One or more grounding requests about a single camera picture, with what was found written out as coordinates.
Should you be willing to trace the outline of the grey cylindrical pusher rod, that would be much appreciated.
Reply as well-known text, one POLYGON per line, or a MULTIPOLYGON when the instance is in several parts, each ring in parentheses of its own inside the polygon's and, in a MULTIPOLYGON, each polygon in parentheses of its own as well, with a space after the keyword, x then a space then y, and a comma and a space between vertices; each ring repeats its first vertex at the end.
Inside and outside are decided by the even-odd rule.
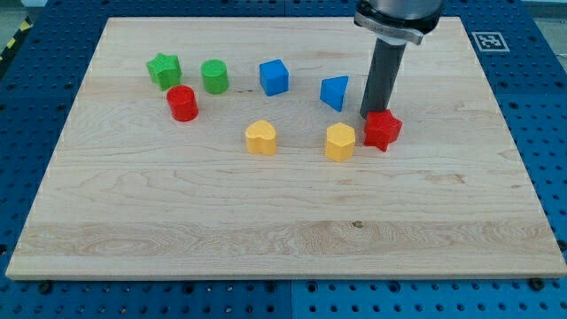
POLYGON ((363 119, 387 109, 405 48, 406 44, 393 45, 377 38, 361 102, 363 119))

